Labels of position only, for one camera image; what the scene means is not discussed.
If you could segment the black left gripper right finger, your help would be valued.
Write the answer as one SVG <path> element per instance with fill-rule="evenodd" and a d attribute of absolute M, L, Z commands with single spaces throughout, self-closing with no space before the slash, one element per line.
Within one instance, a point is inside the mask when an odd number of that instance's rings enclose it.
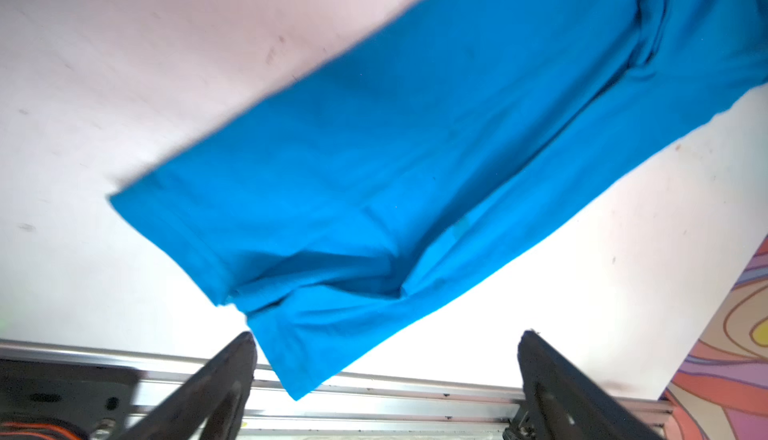
<path fill-rule="evenodd" d="M 522 335 L 518 362 L 528 418 L 537 439 L 659 437 L 535 331 Z"/>

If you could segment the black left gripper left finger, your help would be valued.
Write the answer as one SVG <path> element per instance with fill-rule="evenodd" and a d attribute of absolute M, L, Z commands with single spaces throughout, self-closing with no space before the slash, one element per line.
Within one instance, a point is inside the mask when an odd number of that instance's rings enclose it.
<path fill-rule="evenodd" d="M 257 364 L 254 337 L 236 336 L 123 439 L 234 439 L 249 398 Z"/>

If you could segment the blue t shirt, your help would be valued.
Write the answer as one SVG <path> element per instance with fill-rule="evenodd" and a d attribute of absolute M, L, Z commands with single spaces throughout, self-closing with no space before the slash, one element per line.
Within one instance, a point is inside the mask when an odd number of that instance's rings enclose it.
<path fill-rule="evenodd" d="M 420 0 L 114 194 L 294 399 L 767 80 L 767 0 Z"/>

